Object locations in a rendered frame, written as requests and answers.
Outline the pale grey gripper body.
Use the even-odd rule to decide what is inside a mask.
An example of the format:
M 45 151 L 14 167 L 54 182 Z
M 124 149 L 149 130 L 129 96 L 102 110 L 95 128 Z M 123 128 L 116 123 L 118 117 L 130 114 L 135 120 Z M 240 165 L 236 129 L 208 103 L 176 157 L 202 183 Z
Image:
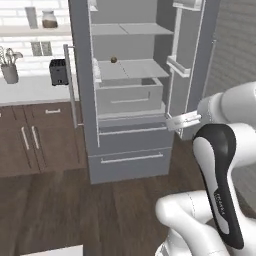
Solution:
M 175 117 L 168 115 L 166 126 L 169 131 L 177 131 L 200 123 L 201 115 L 196 111 L 181 114 Z

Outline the grey right fridge door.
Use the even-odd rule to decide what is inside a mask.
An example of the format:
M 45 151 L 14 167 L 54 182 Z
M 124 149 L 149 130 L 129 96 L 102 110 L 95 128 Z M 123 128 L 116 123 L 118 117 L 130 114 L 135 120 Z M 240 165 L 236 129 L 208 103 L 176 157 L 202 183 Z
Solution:
M 176 8 L 172 53 L 176 61 L 190 68 L 190 76 L 182 78 L 170 68 L 171 80 L 166 106 L 166 118 L 196 111 L 202 99 L 220 0 L 202 0 L 201 10 Z M 198 124 L 176 133 L 183 140 L 193 137 Z

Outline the grey fridge door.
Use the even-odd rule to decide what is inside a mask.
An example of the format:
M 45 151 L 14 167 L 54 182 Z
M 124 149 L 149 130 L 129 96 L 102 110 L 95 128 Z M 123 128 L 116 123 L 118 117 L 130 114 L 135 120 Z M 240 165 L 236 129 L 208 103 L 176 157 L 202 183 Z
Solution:
M 201 10 L 176 8 L 172 53 L 176 61 L 190 68 L 190 76 L 182 78 L 170 68 L 171 80 L 166 106 L 166 118 L 196 111 L 202 99 L 220 0 L 202 0 Z M 193 137 L 198 124 L 176 133 L 183 140 Z
M 88 0 L 68 0 L 87 152 L 98 148 Z

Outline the grey open fridge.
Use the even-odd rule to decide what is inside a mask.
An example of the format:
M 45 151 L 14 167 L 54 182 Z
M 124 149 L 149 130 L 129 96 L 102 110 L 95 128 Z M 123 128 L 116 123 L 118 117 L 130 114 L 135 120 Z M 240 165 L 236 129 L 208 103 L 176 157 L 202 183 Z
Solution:
M 93 184 L 165 175 L 205 89 L 221 0 L 68 0 L 73 123 Z

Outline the grey fridge crisper drawer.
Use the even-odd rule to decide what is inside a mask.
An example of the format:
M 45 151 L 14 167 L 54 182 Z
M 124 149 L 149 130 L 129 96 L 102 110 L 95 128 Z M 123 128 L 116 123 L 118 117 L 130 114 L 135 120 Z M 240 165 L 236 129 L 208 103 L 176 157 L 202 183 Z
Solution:
M 161 108 L 163 85 L 157 78 L 104 81 L 96 89 L 99 114 Z

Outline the grey low fridge shelf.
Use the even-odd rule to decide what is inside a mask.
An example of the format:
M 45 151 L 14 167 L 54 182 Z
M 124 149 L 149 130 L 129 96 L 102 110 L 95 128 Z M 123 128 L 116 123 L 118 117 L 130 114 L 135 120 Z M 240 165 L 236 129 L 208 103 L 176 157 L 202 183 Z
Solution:
M 103 80 L 169 76 L 169 73 L 153 59 L 119 60 L 116 63 L 99 61 L 98 65 Z

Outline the grey high fridge shelf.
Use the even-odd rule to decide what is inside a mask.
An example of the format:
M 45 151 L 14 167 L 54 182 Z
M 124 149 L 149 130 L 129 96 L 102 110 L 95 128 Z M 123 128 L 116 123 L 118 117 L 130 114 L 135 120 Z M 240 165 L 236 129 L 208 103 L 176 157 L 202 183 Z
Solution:
M 172 35 L 157 23 L 93 24 L 92 34 L 99 35 Z

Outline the grey left fridge door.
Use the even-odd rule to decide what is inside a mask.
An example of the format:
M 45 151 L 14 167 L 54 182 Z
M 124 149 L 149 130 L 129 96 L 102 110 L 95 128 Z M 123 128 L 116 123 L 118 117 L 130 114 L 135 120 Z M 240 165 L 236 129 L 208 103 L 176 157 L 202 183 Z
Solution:
M 68 0 L 87 152 L 98 148 L 88 0 Z

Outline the grey shallow freezer drawer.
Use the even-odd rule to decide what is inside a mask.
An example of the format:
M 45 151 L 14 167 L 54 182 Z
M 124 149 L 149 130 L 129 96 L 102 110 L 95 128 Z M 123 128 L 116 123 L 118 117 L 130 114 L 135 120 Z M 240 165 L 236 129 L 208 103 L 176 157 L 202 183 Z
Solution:
M 152 127 L 166 127 L 164 122 L 136 124 L 128 126 L 101 127 L 99 132 L 121 131 L 129 129 L 143 129 Z M 140 132 L 118 135 L 99 135 L 100 142 L 114 142 L 117 147 L 134 149 L 152 149 L 171 147 L 173 144 L 174 133 L 167 130 Z

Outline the grey deep freezer drawer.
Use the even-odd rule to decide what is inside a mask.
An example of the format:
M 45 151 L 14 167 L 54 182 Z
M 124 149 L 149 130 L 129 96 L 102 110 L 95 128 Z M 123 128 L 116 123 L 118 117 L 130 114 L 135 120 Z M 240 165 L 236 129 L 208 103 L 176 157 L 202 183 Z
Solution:
M 121 163 L 101 164 L 104 160 L 136 157 L 143 155 L 158 154 L 161 152 L 162 158 L 127 161 Z M 130 180 L 137 178 L 147 178 L 167 175 L 171 160 L 171 148 L 158 148 L 154 150 L 142 150 L 120 154 L 89 156 L 89 176 L 92 184 Z

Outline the black toaster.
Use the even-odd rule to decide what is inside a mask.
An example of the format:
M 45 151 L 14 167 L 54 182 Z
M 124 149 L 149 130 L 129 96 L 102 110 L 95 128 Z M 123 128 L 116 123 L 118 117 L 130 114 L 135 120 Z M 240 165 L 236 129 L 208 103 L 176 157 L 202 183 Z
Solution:
M 49 64 L 49 71 L 53 86 L 68 84 L 66 62 L 64 59 L 52 59 Z

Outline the brown base cupboards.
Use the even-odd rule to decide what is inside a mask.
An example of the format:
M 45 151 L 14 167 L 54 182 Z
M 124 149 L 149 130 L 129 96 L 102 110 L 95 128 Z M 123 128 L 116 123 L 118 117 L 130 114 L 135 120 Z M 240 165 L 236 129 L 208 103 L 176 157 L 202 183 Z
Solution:
M 0 177 L 84 168 L 81 120 L 69 102 L 0 106 Z

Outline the glass jar with brown contents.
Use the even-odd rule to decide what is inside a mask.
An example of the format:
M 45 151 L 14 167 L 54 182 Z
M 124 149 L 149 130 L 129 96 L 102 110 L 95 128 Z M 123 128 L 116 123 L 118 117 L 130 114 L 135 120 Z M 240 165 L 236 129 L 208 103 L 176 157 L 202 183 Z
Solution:
M 44 28 L 57 28 L 58 22 L 53 10 L 44 10 L 42 12 L 42 26 Z

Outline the grey kitchen utensils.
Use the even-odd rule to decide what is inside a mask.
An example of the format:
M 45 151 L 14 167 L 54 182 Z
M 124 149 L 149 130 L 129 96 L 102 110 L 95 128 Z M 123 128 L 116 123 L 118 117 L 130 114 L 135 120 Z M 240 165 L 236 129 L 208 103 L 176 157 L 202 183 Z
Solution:
M 19 58 L 22 58 L 21 52 L 14 52 L 12 48 L 4 48 L 0 46 L 0 64 L 14 65 Z

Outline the white wall shelf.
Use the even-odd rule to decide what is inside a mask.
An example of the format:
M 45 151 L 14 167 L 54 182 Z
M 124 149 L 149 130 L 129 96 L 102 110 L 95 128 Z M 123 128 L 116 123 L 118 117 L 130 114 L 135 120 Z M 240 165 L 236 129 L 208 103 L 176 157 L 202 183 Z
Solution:
M 0 37 L 19 36 L 64 36 L 71 34 L 69 24 L 59 25 L 57 28 L 43 28 L 39 26 L 31 29 L 29 26 L 0 26 Z

